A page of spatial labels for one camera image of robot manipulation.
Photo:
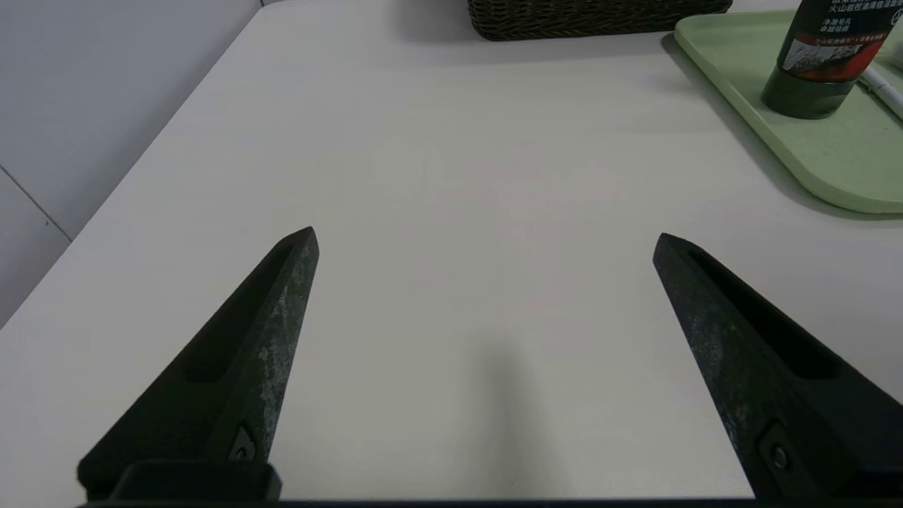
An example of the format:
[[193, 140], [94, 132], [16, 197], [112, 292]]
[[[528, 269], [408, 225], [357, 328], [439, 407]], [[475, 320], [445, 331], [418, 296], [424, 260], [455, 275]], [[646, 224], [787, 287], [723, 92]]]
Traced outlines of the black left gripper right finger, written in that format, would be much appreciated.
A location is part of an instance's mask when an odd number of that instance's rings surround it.
[[653, 264], [759, 502], [898, 502], [902, 407], [690, 241]]

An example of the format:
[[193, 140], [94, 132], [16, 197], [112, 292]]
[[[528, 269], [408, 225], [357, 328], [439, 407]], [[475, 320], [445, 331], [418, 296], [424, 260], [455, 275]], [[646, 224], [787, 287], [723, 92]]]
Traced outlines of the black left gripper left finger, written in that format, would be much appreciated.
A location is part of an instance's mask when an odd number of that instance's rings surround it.
[[313, 228], [274, 245], [78, 463], [88, 502], [275, 502], [269, 463], [310, 299]]

